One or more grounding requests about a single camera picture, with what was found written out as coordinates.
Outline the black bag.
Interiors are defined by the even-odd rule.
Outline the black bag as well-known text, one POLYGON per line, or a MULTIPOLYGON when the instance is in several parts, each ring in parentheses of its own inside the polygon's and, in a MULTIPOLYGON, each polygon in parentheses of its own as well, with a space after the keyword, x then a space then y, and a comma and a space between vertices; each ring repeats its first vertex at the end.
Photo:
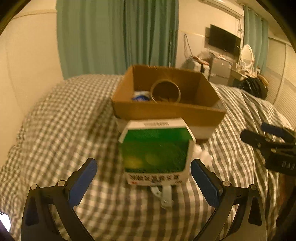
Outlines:
POLYGON ((247 93, 265 100, 267 98, 268 88, 259 78, 247 77, 243 80, 234 79, 233 87, 242 89, 247 93))

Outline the white crumpled plastic wrap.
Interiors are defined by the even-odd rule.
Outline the white crumpled plastic wrap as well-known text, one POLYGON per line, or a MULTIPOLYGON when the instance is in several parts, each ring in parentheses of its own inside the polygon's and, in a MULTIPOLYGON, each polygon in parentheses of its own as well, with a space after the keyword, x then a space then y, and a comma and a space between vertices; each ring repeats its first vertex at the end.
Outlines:
POLYGON ((198 144, 194 146, 192 158, 193 160, 200 159, 206 167, 209 167, 213 160, 212 156, 207 151, 202 150, 202 148, 198 144))

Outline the grey cabinet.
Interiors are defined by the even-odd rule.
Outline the grey cabinet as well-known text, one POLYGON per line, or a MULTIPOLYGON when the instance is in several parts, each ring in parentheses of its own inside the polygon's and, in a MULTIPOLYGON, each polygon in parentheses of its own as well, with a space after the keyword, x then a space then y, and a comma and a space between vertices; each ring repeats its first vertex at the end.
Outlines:
POLYGON ((214 84, 228 85, 232 64, 217 57, 211 58, 209 81, 214 84))

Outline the white round mirror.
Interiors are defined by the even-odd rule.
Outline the white round mirror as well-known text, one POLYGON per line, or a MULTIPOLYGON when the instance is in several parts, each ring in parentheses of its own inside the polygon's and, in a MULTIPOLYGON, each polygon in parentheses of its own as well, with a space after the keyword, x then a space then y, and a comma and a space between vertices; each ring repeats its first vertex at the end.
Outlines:
POLYGON ((249 44, 243 46, 239 56, 239 64, 242 70, 251 72, 254 65, 254 53, 249 44))

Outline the small clear plastic clip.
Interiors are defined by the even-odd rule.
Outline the small clear plastic clip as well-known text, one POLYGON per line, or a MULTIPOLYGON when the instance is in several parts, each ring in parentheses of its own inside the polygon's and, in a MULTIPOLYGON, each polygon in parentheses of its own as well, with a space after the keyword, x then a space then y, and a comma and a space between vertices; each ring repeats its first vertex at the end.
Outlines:
POLYGON ((162 190, 159 190, 157 186, 152 186, 151 192, 160 200, 162 208, 172 208, 173 200, 171 198, 172 191, 170 185, 162 186, 162 190))

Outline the green and white carton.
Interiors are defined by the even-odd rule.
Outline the green and white carton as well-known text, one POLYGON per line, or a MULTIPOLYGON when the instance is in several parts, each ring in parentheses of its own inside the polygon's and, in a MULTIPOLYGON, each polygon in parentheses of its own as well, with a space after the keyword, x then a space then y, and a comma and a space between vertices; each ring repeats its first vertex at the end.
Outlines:
POLYGON ((127 183, 173 186, 186 182, 195 144, 182 118, 130 120, 119 137, 127 183))

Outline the brown tape roll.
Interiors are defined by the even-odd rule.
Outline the brown tape roll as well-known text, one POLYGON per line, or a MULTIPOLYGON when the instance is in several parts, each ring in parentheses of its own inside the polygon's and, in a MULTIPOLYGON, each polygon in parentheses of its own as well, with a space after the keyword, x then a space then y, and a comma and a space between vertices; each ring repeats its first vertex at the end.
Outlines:
POLYGON ((173 81, 160 79, 151 87, 151 99, 154 102, 179 103, 181 100, 181 91, 173 81))

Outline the green curtain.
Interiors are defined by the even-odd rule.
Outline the green curtain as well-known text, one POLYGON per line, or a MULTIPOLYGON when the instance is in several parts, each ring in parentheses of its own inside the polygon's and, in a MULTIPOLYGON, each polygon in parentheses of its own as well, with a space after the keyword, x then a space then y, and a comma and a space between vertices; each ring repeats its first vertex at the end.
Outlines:
POLYGON ((244 41, 252 48, 255 60, 254 69, 260 69, 263 74, 266 70, 268 54, 268 22, 253 9, 244 5, 244 41))
POLYGON ((57 1, 63 77, 176 64, 178 1, 57 1))

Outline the brown cardboard box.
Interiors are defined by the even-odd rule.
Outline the brown cardboard box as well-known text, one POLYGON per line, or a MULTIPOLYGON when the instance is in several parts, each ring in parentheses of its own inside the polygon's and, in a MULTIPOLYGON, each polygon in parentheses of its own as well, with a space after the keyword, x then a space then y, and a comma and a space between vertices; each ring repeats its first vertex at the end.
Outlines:
POLYGON ((188 126, 217 127, 226 114, 218 93, 202 73, 165 66, 130 66, 113 94, 112 105, 114 115, 122 120, 182 118, 188 126), (177 85, 179 103, 132 99, 136 91, 150 91, 160 80, 177 85))

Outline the grey checked bed cover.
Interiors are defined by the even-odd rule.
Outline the grey checked bed cover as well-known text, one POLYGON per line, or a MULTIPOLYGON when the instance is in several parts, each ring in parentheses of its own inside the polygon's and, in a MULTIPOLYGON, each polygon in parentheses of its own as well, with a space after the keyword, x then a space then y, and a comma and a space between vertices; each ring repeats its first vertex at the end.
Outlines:
MULTIPOLYGON (((70 78, 26 116, 1 167, 1 211, 10 217, 15 240, 21 236, 30 186, 66 180, 89 157, 97 161, 98 171, 75 211, 95 240, 192 240, 210 217, 213 209, 192 178, 172 188, 170 210, 161 207, 148 187, 127 184, 111 104, 119 80, 118 75, 70 78)), ((238 187, 258 187, 271 239, 280 210, 280 175, 264 167, 260 152, 242 142, 240 133, 260 132, 264 122, 289 123, 267 101, 234 87, 214 89, 226 115, 201 148, 213 157, 209 169, 220 179, 238 187)))

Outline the blue white item in box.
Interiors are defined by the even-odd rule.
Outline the blue white item in box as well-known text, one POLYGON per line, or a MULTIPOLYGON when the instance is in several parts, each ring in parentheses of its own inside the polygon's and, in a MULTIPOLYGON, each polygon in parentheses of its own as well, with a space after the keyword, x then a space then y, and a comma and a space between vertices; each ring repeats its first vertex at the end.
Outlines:
POLYGON ((149 91, 135 91, 132 97, 133 101, 150 101, 151 93, 149 91))

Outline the black wall television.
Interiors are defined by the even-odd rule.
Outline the black wall television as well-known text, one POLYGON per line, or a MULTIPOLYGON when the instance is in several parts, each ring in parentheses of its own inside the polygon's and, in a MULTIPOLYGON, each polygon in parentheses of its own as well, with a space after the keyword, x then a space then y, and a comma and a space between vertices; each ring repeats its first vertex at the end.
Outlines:
POLYGON ((210 25, 208 44, 236 57, 240 54, 241 39, 215 25, 210 25))

